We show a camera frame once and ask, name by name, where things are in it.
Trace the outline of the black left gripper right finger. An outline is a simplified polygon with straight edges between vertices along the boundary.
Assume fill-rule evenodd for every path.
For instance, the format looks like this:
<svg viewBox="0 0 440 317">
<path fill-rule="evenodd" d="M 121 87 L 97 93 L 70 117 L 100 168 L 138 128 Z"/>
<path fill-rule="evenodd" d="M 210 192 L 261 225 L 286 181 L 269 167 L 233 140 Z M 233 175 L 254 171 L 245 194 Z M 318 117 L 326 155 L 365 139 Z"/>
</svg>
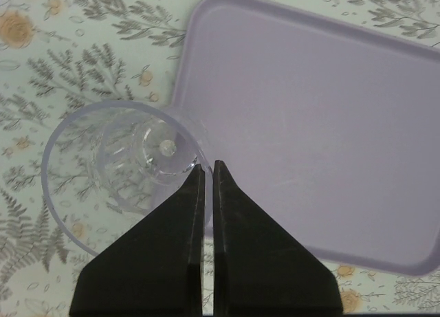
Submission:
<svg viewBox="0 0 440 317">
<path fill-rule="evenodd" d="M 341 316 L 336 278 L 247 196 L 226 163 L 213 170 L 214 316 Z"/>
</svg>

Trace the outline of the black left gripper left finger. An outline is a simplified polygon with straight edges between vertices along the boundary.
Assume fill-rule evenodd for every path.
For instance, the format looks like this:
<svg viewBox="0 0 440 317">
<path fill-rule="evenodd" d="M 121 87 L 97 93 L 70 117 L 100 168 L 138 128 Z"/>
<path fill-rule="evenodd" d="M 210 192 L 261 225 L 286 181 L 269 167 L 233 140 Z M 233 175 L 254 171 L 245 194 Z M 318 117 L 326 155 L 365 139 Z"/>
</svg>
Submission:
<svg viewBox="0 0 440 317">
<path fill-rule="evenodd" d="M 200 165 L 81 271 L 70 316 L 202 316 L 206 175 Z"/>
</svg>

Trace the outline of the clear faceted tumbler glass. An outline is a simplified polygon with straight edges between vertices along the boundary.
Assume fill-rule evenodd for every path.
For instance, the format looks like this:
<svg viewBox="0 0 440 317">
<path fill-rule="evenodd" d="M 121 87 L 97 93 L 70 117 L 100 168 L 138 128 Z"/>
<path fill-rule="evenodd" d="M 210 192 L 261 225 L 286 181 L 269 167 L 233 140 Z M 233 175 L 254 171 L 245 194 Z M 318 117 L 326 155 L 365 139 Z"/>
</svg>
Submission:
<svg viewBox="0 0 440 317">
<path fill-rule="evenodd" d="M 206 220 L 212 169 L 202 123 L 182 109 L 106 100 L 68 115 L 41 162 L 44 202 L 79 248 L 100 254 L 167 200 L 196 166 L 204 171 Z"/>
</svg>

